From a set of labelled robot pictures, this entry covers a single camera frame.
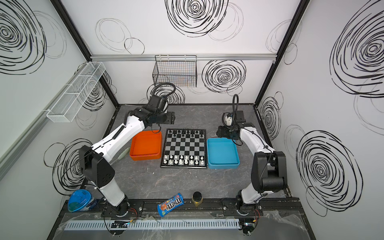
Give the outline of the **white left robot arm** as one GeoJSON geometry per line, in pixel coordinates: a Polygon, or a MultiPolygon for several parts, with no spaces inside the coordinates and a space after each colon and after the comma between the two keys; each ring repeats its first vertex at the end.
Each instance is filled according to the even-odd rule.
{"type": "Polygon", "coordinates": [[[111,161],[135,135],[153,124],[173,124],[175,113],[168,112],[168,96],[152,95],[146,105],[128,112],[123,123],[92,146],[82,146],[78,153],[81,172],[113,208],[129,207],[127,197],[115,180],[111,161]]]}

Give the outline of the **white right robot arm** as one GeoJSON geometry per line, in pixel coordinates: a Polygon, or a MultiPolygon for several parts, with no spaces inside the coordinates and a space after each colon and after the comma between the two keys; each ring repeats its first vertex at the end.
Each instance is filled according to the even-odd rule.
{"type": "Polygon", "coordinates": [[[254,155],[251,183],[237,195],[237,211],[244,215],[247,208],[259,203],[262,198],[287,188],[286,156],[272,148],[252,123],[246,122],[243,111],[223,113],[222,124],[217,131],[219,138],[239,140],[254,155]]]}

